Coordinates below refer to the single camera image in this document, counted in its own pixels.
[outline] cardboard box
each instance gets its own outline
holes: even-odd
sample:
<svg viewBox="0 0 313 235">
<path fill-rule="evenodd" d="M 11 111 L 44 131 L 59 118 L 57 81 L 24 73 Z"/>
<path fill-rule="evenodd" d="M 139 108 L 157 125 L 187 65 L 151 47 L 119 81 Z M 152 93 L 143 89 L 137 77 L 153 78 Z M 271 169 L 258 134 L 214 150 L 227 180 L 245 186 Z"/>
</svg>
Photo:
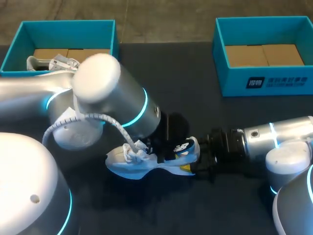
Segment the cardboard box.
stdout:
<svg viewBox="0 0 313 235">
<path fill-rule="evenodd" d="M 59 49 L 108 49 L 118 58 L 118 39 L 114 20 L 24 21 L 21 23 L 0 69 L 1 76 L 35 76 L 50 71 L 27 71 L 26 60 L 37 49 L 54 57 Z"/>
<path fill-rule="evenodd" d="M 225 46 L 231 67 L 303 66 L 294 44 Z"/>
<path fill-rule="evenodd" d="M 269 66 L 303 66 L 295 44 L 262 45 Z"/>
<path fill-rule="evenodd" d="M 217 18 L 212 53 L 223 96 L 313 94 L 313 24 L 306 16 Z"/>
<path fill-rule="evenodd" d="M 73 58 L 78 62 L 82 63 L 88 57 L 98 54 L 106 53 L 109 54 L 109 49 L 69 49 L 67 53 L 67 58 Z"/>
<path fill-rule="evenodd" d="M 226 46 L 231 67 L 268 66 L 262 46 Z"/>
<path fill-rule="evenodd" d="M 58 54 L 67 56 L 68 49 L 35 49 L 34 56 L 38 59 L 51 60 Z"/>
</svg>

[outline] white sneaker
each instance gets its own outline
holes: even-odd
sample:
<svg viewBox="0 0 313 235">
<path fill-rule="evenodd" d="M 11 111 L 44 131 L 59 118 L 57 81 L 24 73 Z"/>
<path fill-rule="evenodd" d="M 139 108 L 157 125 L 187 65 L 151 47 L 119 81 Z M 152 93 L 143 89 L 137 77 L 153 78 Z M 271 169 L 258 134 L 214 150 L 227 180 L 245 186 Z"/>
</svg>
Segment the white sneaker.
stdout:
<svg viewBox="0 0 313 235">
<path fill-rule="evenodd" d="M 147 146 L 137 141 L 138 153 L 134 153 L 128 144 L 117 147 L 109 152 L 105 163 L 107 168 L 113 173 L 133 180 L 139 180 L 149 171 L 155 168 L 163 168 L 176 175 L 194 175 L 180 168 L 198 160 L 200 156 L 200 146 L 194 137 L 186 139 L 182 144 L 177 145 L 173 150 L 174 160 L 157 163 L 156 154 L 147 154 Z"/>
</svg>

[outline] concrete floor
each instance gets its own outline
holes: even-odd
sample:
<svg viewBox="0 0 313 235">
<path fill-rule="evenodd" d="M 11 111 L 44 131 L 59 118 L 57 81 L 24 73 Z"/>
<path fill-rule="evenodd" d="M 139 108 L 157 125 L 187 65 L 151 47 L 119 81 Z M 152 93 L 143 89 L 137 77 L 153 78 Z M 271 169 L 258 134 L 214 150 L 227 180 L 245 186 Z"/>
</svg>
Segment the concrete floor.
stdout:
<svg viewBox="0 0 313 235">
<path fill-rule="evenodd" d="M 21 21 L 115 19 L 124 43 L 211 41 L 216 17 L 307 15 L 313 0 L 0 0 L 0 45 Z"/>
</svg>

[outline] blue box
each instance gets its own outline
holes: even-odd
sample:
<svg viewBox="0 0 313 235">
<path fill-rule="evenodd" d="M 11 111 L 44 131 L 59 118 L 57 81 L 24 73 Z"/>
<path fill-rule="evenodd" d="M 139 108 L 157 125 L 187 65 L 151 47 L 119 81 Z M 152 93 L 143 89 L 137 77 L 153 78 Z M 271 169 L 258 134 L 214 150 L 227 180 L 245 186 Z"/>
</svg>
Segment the blue box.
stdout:
<svg viewBox="0 0 313 235">
<path fill-rule="evenodd" d="M 225 46 L 268 44 L 295 44 L 304 66 L 230 66 Z M 212 51 L 223 96 L 313 94 L 313 25 L 306 16 L 217 18 Z M 276 80 L 298 83 L 271 84 Z"/>
<path fill-rule="evenodd" d="M 1 66 L 1 76 L 35 76 L 50 72 L 26 70 L 28 56 L 39 48 L 110 49 L 110 54 L 117 58 L 115 20 L 24 21 Z"/>
</svg>

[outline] white cable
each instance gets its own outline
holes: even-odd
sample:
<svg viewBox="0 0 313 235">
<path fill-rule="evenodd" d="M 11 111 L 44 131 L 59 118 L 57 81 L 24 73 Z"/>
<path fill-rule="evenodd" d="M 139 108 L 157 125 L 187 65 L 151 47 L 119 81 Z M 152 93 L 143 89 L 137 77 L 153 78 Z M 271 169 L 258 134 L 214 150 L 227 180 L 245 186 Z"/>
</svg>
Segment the white cable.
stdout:
<svg viewBox="0 0 313 235">
<path fill-rule="evenodd" d="M 127 133 L 127 131 L 124 129 L 124 127 L 122 127 L 122 125 L 119 124 L 114 118 L 112 118 L 108 115 L 105 115 L 105 114 L 84 114 L 83 117 L 70 117 L 70 118 L 66 118 L 62 121 L 56 122 L 53 125 L 51 125 L 45 131 L 44 136 L 43 136 L 43 140 L 42 140 L 42 144 L 44 146 L 46 146 L 46 143 L 48 141 L 48 137 L 56 129 L 59 129 L 62 126 L 68 125 L 68 124 L 73 123 L 73 122 L 84 121 L 84 119 L 93 119 L 93 120 L 99 120 L 99 121 L 105 121 L 105 122 L 111 123 L 112 125 L 114 125 L 119 130 L 119 132 L 122 134 L 122 136 L 125 138 L 127 143 L 132 148 L 133 152 L 134 153 L 138 152 L 138 149 L 136 148 L 132 138 Z"/>
</svg>

